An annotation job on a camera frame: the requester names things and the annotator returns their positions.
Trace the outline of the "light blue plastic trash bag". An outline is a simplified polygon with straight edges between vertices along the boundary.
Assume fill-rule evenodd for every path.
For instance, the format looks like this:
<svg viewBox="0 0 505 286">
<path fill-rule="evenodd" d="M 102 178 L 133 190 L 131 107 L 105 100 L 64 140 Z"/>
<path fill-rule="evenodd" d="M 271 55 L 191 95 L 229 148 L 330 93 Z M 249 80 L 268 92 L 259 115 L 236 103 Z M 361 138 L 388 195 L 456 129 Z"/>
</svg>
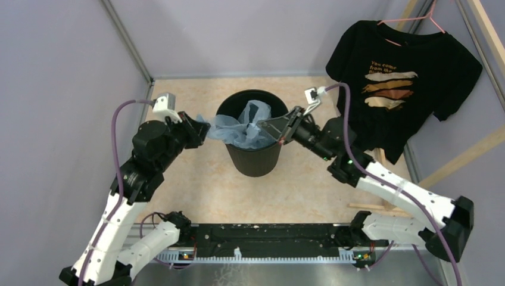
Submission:
<svg viewBox="0 0 505 286">
<path fill-rule="evenodd" d="M 259 100 L 224 102 L 221 111 L 211 119 L 197 115 L 197 121 L 209 123 L 207 137 L 246 150 L 258 150 L 275 143 L 274 138 L 259 127 L 260 121 L 272 117 L 270 105 Z"/>
</svg>

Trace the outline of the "black plastic trash bin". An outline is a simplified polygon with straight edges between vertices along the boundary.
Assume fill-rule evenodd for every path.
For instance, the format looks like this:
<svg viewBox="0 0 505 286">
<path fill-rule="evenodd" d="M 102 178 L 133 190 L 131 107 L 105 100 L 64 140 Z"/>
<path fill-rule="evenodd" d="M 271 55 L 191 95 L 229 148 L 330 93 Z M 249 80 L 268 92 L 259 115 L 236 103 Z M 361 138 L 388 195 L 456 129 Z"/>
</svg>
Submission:
<svg viewBox="0 0 505 286">
<path fill-rule="evenodd" d="M 237 119 L 250 100 L 258 100 L 268 104 L 272 117 L 283 116 L 288 112 L 286 104 L 273 93 L 249 89 L 239 91 L 226 98 L 218 107 L 216 114 Z M 225 146 L 235 168 L 249 177 L 261 177 L 270 173 L 275 168 L 281 151 L 281 146 L 277 143 L 260 149 L 243 149 L 232 144 Z"/>
</svg>

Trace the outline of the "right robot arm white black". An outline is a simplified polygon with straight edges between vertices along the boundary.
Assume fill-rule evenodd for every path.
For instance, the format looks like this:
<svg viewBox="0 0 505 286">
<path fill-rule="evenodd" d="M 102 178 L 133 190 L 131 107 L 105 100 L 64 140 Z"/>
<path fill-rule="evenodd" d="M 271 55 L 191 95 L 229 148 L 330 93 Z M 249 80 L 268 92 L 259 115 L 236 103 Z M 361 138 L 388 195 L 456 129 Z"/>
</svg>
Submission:
<svg viewBox="0 0 505 286">
<path fill-rule="evenodd" d="M 327 170 L 337 181 L 381 197 L 409 214 L 399 218 L 358 212 L 349 229 L 354 244 L 395 241 L 424 246 L 446 262 L 461 260 L 474 226 L 472 200 L 441 196 L 395 175 L 350 145 L 356 135 L 345 127 L 343 117 L 329 119 L 321 129 L 311 114 L 296 106 L 284 116 L 257 124 L 281 145 L 295 141 L 323 160 L 332 160 Z"/>
</svg>

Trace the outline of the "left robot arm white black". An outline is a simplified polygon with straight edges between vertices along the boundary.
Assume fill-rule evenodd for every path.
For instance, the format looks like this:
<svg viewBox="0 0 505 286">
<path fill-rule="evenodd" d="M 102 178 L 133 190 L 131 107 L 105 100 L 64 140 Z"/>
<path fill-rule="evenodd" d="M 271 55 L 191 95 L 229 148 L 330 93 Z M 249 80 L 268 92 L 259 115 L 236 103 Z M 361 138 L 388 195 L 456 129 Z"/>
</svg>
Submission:
<svg viewBox="0 0 505 286">
<path fill-rule="evenodd" d="M 163 173 L 184 149 L 204 143 L 210 124 L 178 112 L 179 122 L 169 117 L 140 125 L 134 135 L 131 157 L 120 167 L 110 186 L 107 205 L 89 245 L 59 279 L 66 285 L 130 285 L 137 274 L 165 248 L 184 246 L 191 239 L 190 220 L 171 212 L 134 245 L 123 244 L 137 216 L 164 181 Z"/>
</svg>

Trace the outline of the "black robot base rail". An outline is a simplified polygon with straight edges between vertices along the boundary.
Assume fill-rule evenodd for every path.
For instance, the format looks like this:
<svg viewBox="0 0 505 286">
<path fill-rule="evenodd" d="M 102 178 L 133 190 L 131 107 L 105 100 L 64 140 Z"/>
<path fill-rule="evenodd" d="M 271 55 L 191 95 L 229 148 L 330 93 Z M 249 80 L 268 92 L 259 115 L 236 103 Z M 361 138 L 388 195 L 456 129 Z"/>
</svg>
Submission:
<svg viewBox="0 0 505 286">
<path fill-rule="evenodd" d="M 364 264 L 389 241 L 371 241 L 338 223 L 199 224 L 157 259 L 194 264 Z"/>
</svg>

